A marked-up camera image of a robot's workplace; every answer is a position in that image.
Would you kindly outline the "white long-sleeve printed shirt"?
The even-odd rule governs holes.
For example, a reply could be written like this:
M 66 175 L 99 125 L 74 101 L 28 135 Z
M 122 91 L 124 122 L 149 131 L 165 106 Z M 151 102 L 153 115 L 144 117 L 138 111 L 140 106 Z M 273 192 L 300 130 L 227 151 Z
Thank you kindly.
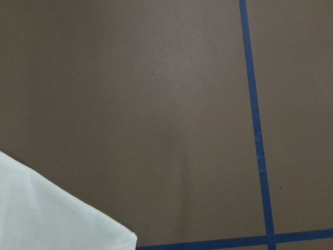
M 1 153 L 1 249 L 135 249 L 137 236 Z

